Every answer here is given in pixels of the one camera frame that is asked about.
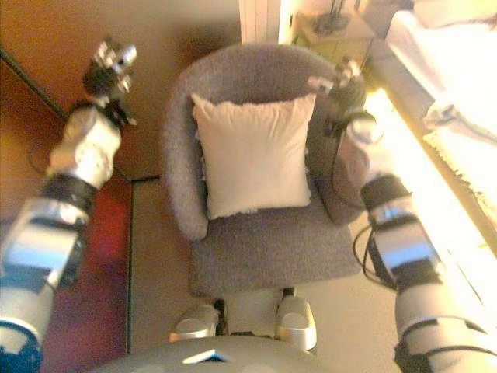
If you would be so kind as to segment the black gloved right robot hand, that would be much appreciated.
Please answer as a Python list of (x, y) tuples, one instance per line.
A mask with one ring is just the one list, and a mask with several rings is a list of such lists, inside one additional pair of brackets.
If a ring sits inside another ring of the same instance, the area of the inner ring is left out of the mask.
[(308, 86), (318, 94), (333, 100), (343, 116), (363, 111), (367, 93), (360, 65), (345, 56), (332, 66), (330, 78), (309, 76)]

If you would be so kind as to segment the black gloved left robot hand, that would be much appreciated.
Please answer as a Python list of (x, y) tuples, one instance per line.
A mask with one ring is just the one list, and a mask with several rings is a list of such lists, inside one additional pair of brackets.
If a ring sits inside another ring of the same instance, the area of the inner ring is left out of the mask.
[(83, 75), (83, 87), (89, 100), (105, 107), (129, 93), (131, 68), (136, 58), (137, 48), (133, 44), (120, 44), (111, 37), (104, 38)]

